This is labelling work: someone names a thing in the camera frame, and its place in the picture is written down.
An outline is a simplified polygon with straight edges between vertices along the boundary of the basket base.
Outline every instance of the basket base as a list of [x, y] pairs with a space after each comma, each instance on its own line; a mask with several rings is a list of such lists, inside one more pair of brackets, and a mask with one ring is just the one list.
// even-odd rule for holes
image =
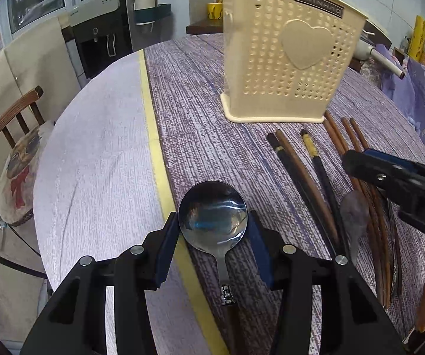
[[229, 110], [230, 98], [224, 92], [220, 95], [220, 100], [223, 103], [224, 115], [231, 122], [314, 122], [322, 123], [324, 116], [314, 117], [235, 117]]

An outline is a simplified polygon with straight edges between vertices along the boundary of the wooden chair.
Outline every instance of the wooden chair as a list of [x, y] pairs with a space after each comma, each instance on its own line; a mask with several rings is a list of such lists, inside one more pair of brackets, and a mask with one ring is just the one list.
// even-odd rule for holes
[[[24, 94], [0, 116], [0, 133], [6, 137], [12, 150], [0, 176], [0, 217], [13, 226], [33, 217], [33, 185], [38, 159], [53, 130], [52, 122], [45, 122], [36, 101], [43, 95], [37, 86]], [[38, 126], [29, 130], [21, 111], [30, 106]], [[24, 136], [15, 143], [7, 125], [16, 118]]]

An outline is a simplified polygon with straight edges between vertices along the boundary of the chair cushion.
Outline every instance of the chair cushion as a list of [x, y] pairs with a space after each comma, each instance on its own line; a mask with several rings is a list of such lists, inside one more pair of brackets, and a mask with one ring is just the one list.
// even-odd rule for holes
[[33, 206], [33, 185], [41, 153], [53, 130], [53, 123], [34, 128], [10, 152], [0, 176], [0, 216], [17, 223]]

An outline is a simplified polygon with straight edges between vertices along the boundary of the metal spoon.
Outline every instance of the metal spoon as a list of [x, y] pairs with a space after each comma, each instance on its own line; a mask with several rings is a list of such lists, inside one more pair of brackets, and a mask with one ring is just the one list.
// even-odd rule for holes
[[357, 263], [359, 239], [369, 222], [369, 205], [362, 192], [353, 190], [343, 197], [339, 212], [344, 228], [349, 236], [349, 251], [354, 265]]
[[225, 260], [226, 253], [240, 241], [247, 227], [244, 199], [229, 184], [204, 181], [186, 192], [178, 210], [178, 221], [189, 244], [216, 258], [229, 350], [232, 355], [246, 354], [239, 308], [231, 292]]

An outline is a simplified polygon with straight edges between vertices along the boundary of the beige utensil holder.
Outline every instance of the beige utensil holder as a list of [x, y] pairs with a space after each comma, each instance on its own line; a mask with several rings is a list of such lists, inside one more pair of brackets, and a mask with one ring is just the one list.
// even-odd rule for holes
[[224, 113], [322, 122], [366, 16], [340, 0], [223, 0]]

